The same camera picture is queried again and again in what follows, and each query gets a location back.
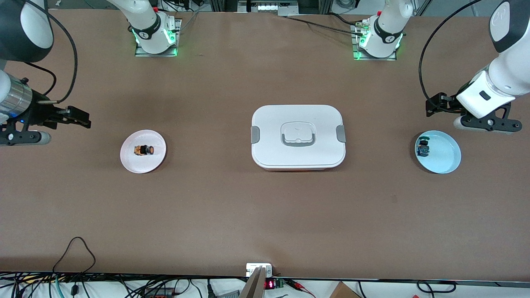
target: teal cable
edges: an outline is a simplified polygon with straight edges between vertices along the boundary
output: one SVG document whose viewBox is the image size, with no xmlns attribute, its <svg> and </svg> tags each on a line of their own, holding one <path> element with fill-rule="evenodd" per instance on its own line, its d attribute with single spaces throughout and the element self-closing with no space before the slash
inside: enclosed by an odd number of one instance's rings
<svg viewBox="0 0 530 298">
<path fill-rule="evenodd" d="M 59 296 L 61 296 L 61 298 L 65 298 L 65 296 L 63 295 L 63 292 L 61 291 L 61 288 L 59 287 L 59 276 L 58 275 L 55 276 L 55 287 L 57 288 L 57 291 L 59 292 Z"/>
</svg>

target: white plate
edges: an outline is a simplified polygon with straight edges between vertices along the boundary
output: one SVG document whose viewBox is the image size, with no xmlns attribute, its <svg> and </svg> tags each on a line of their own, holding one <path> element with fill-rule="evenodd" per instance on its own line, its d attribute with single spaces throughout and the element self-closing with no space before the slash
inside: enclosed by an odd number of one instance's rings
<svg viewBox="0 0 530 298">
<path fill-rule="evenodd" d="M 153 155 L 138 156 L 134 147 L 147 145 L 155 148 Z M 166 144 L 164 138 L 152 130 L 140 130 L 130 135 L 121 146 L 120 159 L 123 166 L 136 174 L 151 172 L 164 160 Z"/>
<path fill-rule="evenodd" d="M 418 156 L 420 137 L 429 137 L 429 156 Z M 457 142 L 448 134 L 430 130 L 421 134 L 414 146 L 414 155 L 427 170 L 437 174 L 448 174 L 456 170 L 462 160 L 462 152 Z"/>
</svg>

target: light blue plate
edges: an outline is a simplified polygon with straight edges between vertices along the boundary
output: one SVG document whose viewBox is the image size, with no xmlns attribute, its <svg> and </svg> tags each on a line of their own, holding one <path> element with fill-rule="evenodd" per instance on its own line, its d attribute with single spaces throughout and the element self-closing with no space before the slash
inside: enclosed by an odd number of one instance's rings
<svg viewBox="0 0 530 298">
<path fill-rule="evenodd" d="M 418 156 L 420 137 L 429 137 L 429 156 Z M 416 140 L 414 155 L 427 170 L 437 174 L 447 174 L 458 168 L 462 160 L 462 152 L 451 136 L 437 130 L 429 130 L 420 137 Z"/>
</svg>

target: brown table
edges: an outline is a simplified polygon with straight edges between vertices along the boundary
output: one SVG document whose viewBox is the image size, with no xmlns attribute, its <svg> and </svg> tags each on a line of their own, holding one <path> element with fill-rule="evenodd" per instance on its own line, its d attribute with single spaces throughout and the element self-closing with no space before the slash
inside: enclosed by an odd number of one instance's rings
<svg viewBox="0 0 530 298">
<path fill-rule="evenodd" d="M 245 263 L 267 261 L 283 276 L 530 281 L 530 129 L 464 132 L 454 115 L 425 117 L 418 58 L 440 19 L 413 18 L 398 61 L 360 62 L 346 34 L 269 14 L 200 13 L 176 58 L 133 57 L 118 11 L 53 14 L 79 51 L 65 104 L 93 124 L 61 126 L 46 146 L 1 148 L 1 270 L 50 270 L 80 235 L 98 258 L 93 271 L 242 275 Z M 57 27 L 55 38 L 40 65 L 57 73 L 58 99 L 73 59 Z M 428 49 L 426 88 L 455 92 L 495 56 L 487 19 L 456 18 Z M 21 63 L 6 71 L 36 90 L 51 81 Z M 323 172 L 258 167 L 250 123 L 266 104 L 336 107 L 344 162 Z M 513 118 L 530 125 L 529 113 L 530 102 L 515 102 Z M 119 159 L 140 129 L 169 147 L 144 175 Z M 416 164 L 412 143 L 431 129 L 458 141 L 455 172 Z M 58 269 L 89 263 L 77 242 Z"/>
</svg>

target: silver metal cylinder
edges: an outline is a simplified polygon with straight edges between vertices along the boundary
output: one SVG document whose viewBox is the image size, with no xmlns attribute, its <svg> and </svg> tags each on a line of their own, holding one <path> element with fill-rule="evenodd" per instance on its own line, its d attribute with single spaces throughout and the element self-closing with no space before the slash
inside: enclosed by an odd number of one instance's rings
<svg viewBox="0 0 530 298">
<path fill-rule="evenodd" d="M 0 85 L 7 89 L 7 94 L 0 97 L 0 113 L 13 118 L 26 111 L 33 97 L 31 88 L 2 71 L 0 71 L 0 81 Z"/>
</svg>

